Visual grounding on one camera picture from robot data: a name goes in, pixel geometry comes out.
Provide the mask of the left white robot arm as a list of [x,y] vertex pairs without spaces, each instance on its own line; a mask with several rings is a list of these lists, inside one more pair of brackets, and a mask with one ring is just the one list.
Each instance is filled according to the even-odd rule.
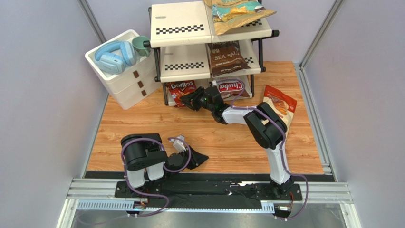
[[176,153],[167,154],[158,133],[130,134],[121,140],[125,179],[132,188],[144,186],[145,175],[149,181],[155,181],[166,174],[196,169],[209,159],[187,144],[183,135],[168,140]]

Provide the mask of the tan teal chips bag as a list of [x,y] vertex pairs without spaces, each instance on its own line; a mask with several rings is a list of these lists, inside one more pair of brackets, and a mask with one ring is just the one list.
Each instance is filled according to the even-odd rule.
[[204,3],[211,9],[216,35],[277,13],[256,0],[205,0]]

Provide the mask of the Chuba cassava chips bag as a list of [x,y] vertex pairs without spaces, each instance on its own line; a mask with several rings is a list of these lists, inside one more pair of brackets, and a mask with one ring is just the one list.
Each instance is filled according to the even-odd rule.
[[223,79],[221,81],[221,84],[217,88],[222,99],[236,98],[237,96],[250,98],[245,83],[238,77]]

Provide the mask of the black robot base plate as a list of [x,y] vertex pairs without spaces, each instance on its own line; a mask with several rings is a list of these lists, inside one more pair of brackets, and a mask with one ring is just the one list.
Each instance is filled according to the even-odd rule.
[[167,174],[132,190],[118,181],[114,197],[134,199],[134,207],[147,209],[260,209],[263,201],[303,202],[305,187],[296,178],[278,185],[269,174]]

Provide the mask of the cream red cassava chips bag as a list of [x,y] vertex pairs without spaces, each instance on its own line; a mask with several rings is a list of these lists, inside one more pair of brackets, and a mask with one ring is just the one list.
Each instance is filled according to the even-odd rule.
[[295,114],[297,101],[280,90],[266,85],[263,102],[266,102],[285,123],[287,126],[286,135],[288,135]]

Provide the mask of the brown Kettle sea salt bag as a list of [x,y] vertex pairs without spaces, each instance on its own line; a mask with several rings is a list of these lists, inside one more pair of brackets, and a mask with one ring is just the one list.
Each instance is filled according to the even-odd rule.
[[241,55],[239,41],[211,43],[208,47],[213,77],[250,69]]

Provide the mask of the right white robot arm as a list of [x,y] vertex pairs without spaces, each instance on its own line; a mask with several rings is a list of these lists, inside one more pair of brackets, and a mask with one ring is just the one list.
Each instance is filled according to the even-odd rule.
[[285,139],[287,126],[273,108],[266,102],[256,106],[232,106],[221,97],[218,88],[199,87],[194,92],[183,95],[180,101],[188,108],[199,111],[209,110],[220,124],[243,124],[248,126],[253,138],[262,148],[271,168],[270,179],[278,194],[285,194],[293,185],[285,159]]

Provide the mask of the red Doritos bag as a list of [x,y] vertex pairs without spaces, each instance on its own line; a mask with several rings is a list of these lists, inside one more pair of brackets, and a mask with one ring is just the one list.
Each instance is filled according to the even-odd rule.
[[169,98],[172,98],[175,102],[174,107],[184,107],[184,104],[180,100],[183,95],[188,95],[196,90],[194,80],[170,82],[166,84],[169,91]]

